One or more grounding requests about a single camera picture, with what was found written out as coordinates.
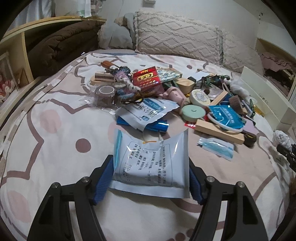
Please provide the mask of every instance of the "tufted pattern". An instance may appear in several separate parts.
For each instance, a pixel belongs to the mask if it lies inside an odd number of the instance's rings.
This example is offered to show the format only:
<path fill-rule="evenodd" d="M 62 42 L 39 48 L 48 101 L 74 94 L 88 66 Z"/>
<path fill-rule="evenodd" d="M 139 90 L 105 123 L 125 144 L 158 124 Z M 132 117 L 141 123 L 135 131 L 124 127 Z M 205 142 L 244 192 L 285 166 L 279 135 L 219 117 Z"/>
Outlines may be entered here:
<path fill-rule="evenodd" d="M 135 14 L 136 52 L 174 54 L 219 64 L 216 26 L 164 12 Z"/>
<path fill-rule="evenodd" d="M 260 56 L 255 50 L 244 45 L 237 37 L 222 29 L 223 65 L 236 72 L 242 72 L 244 66 L 264 75 Z"/>

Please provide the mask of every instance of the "red box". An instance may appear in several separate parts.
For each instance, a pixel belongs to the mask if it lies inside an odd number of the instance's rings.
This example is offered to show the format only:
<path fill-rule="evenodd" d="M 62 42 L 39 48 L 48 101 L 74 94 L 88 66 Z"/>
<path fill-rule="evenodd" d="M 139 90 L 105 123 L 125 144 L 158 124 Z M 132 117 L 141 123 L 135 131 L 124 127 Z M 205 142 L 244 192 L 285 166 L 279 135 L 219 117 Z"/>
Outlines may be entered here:
<path fill-rule="evenodd" d="M 151 88 L 160 84 L 160 79 L 156 67 L 151 67 L 133 74 L 133 84 L 139 86 L 141 90 Z"/>

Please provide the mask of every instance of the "metal screw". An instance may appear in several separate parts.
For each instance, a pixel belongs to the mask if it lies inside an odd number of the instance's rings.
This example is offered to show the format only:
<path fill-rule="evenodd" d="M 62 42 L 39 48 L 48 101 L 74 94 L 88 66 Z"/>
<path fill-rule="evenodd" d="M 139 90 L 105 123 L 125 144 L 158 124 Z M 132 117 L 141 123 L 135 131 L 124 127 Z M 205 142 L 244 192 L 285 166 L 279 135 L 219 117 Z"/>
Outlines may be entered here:
<path fill-rule="evenodd" d="M 208 176 L 207 181 L 210 182 L 210 183 L 213 183 L 215 181 L 215 178 L 212 177 L 212 176 Z"/>
<path fill-rule="evenodd" d="M 57 188 L 59 186 L 59 183 L 53 183 L 50 187 L 51 188 Z"/>
<path fill-rule="evenodd" d="M 245 184 L 243 182 L 238 182 L 237 185 L 240 187 L 240 188 L 244 188 L 245 187 Z"/>
<path fill-rule="evenodd" d="M 81 178 L 81 181 L 83 183 L 88 183 L 89 182 L 89 177 L 83 177 L 83 178 Z"/>

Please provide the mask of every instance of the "green plastic object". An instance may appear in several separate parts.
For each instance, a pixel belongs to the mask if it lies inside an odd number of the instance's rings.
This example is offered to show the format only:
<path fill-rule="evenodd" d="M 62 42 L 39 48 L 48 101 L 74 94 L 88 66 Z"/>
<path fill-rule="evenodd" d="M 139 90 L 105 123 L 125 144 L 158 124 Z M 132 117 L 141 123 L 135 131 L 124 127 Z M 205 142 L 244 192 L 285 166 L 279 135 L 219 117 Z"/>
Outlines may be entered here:
<path fill-rule="evenodd" d="M 205 116 L 205 110 L 197 105 L 186 105 L 181 110 L 182 118 L 189 122 L 196 122 L 197 119 Z"/>

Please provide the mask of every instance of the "bed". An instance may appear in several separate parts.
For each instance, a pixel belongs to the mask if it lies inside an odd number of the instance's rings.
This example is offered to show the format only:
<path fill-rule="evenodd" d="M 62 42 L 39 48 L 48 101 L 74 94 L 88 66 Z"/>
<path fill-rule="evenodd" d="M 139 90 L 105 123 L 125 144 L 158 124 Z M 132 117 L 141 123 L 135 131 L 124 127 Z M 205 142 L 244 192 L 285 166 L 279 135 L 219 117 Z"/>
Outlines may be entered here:
<path fill-rule="evenodd" d="M 153 132 L 143 133 L 116 124 L 112 114 L 89 107 L 84 101 L 87 82 L 101 62 L 111 61 L 133 70 L 145 67 L 173 67 L 187 78 L 206 69 L 238 78 L 214 64 L 179 56 L 137 54 L 132 50 L 96 50 L 82 55 L 57 74 L 45 80 L 14 112 L 0 138 L 4 170 L 0 188 L 0 215 L 17 240 L 26 240 L 34 215 L 49 186 L 75 183 L 89 176 L 108 154 L 113 154 L 113 133 L 120 129 L 139 138 L 154 140 Z M 169 128 L 163 139 L 188 127 L 176 112 L 165 116 Z M 252 150 L 235 145 L 232 161 L 197 146 L 204 134 L 189 128 L 189 157 L 206 175 L 220 182 L 243 181 L 262 216 L 268 238 L 281 223 L 289 203 L 289 184 L 293 177 L 287 161 L 272 145 L 272 129 L 261 116 L 254 117 L 258 141 Z M 214 240 L 220 240 L 227 202 L 223 201 Z M 81 240 L 74 204 L 70 204 L 76 240 Z M 108 241 L 188 240 L 201 206 L 193 199 L 166 199 L 108 190 L 95 212 Z"/>

